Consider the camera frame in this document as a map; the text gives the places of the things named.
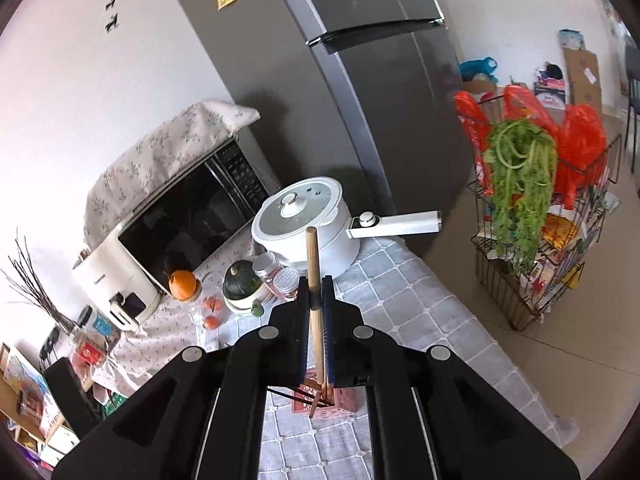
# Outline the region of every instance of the gray refrigerator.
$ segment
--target gray refrigerator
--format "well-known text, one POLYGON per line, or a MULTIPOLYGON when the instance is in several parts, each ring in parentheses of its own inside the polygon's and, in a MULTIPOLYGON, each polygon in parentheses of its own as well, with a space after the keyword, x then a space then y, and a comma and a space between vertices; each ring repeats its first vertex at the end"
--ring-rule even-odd
POLYGON ((337 178, 353 214, 439 209, 470 176, 435 0, 179 0, 283 184, 337 178))

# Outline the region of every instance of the green vegetable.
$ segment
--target green vegetable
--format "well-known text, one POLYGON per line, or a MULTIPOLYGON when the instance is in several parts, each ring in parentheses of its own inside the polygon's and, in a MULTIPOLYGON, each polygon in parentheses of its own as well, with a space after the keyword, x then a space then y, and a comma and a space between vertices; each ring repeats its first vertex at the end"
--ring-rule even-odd
POLYGON ((251 314, 255 317, 260 317, 262 314, 264 314, 264 307, 262 306, 260 300, 254 300, 254 302, 252 303, 251 314))
POLYGON ((540 244, 556 180, 556 144, 545 130, 526 119, 494 126, 484 161, 494 188, 494 235, 504 255, 513 246, 513 267, 529 269, 540 244))
POLYGON ((244 300, 262 285, 255 275, 253 264, 247 260, 238 260, 226 270, 222 282, 222 293, 230 300, 244 300))

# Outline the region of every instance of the red plastic bag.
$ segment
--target red plastic bag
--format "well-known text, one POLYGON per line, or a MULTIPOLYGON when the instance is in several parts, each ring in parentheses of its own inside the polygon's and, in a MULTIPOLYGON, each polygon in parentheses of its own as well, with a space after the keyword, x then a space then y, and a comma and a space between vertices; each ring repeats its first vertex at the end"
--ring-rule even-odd
POLYGON ((556 142, 561 135, 560 127, 554 122, 545 107, 531 93, 531 90, 517 85, 504 88, 504 118, 528 119, 546 130, 556 142))
POLYGON ((607 165, 606 147, 607 137, 595 110, 589 105, 568 105, 558 142, 562 162, 558 163, 554 187, 555 192, 564 194, 564 208, 574 208, 578 189, 600 182, 607 165))
POLYGON ((453 99, 458 112, 458 120, 474 147, 476 179, 484 187, 484 193, 491 194, 492 189, 489 181, 491 171, 489 165, 482 160, 482 154, 488 147, 487 137, 492 126, 471 94, 460 90, 456 92, 453 99))

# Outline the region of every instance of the glass jar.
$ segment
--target glass jar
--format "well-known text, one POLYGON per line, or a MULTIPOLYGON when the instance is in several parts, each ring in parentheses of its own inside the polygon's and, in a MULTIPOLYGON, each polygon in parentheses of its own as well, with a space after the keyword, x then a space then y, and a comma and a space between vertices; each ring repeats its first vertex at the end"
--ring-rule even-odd
POLYGON ((97 308, 87 305, 78 319, 81 331, 107 354, 120 340, 120 329, 97 308))
POLYGON ((100 366, 107 359, 107 354, 101 345, 89 338, 85 332, 76 334, 74 346, 78 357, 90 365, 100 366))
POLYGON ((273 285, 286 300, 295 300, 299 281, 300 273, 296 269, 284 267, 276 274, 273 285))
POLYGON ((278 263, 278 259, 276 255, 271 251, 267 251, 266 253, 260 254, 253 262, 252 267, 254 269, 254 273, 258 278, 262 280, 262 282, 267 286, 267 288, 276 295, 276 297, 284 301, 286 298, 283 294, 273 285, 273 279, 276 277, 276 274, 282 270, 282 266, 278 263))

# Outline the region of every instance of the leafy greens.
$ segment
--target leafy greens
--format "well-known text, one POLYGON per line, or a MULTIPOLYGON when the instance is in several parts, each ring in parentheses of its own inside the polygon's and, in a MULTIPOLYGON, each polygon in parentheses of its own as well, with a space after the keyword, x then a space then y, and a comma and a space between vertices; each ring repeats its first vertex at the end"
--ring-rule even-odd
POLYGON ((513 267, 527 270, 540 244, 556 179, 556 144, 526 119, 506 120, 488 137, 484 161, 491 166, 494 229, 498 248, 513 246, 513 267))

